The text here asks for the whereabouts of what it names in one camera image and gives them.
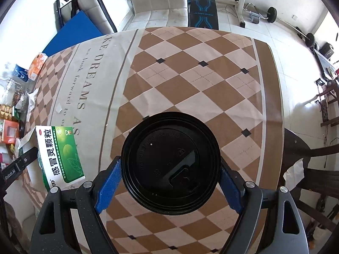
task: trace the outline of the dumbbell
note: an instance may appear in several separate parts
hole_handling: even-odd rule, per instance
[[[274,7],[270,7],[267,10],[267,22],[269,23],[274,23],[277,19],[277,10]],[[280,21],[284,22],[285,24],[287,24],[289,27],[291,27],[292,29],[296,30],[298,32],[298,36],[302,39],[302,37],[305,38],[305,44],[308,48],[314,47],[314,45],[316,45],[316,39],[314,37],[314,35],[312,33],[308,33],[307,35],[303,34],[301,29],[298,27],[293,27],[291,24],[285,22],[282,19],[279,19]]]

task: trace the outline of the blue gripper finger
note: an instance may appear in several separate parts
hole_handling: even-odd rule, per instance
[[[219,184],[222,192],[225,195],[228,205],[238,214],[241,214],[243,206],[241,204],[240,191],[224,168],[221,168]]]
[[[121,181],[121,160],[119,159],[111,171],[103,186],[98,191],[98,199],[95,210],[100,214],[102,210],[107,209],[115,194],[119,182]]]

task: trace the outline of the tablecloth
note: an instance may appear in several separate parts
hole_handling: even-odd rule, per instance
[[[27,131],[40,124],[72,126],[87,180],[120,155],[129,131],[144,117],[181,111],[206,123],[223,158],[246,181],[277,186],[283,110],[266,43],[202,28],[125,31],[49,57],[36,88]],[[31,177],[25,173],[24,188],[41,207],[46,192]],[[136,203],[121,182],[102,218],[119,253],[203,254],[221,249],[237,217],[219,185],[198,210],[164,216]],[[255,237],[264,220],[263,211]],[[83,235],[80,243],[88,251]]]

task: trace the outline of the orange box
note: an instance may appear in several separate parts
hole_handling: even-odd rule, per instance
[[[17,137],[19,137],[19,123],[5,119],[2,128],[2,142],[15,144]]]

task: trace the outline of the blue folder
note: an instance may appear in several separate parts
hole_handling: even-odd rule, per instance
[[[102,36],[102,33],[89,20],[86,14],[79,11],[48,43],[43,53],[51,56],[73,45]]]

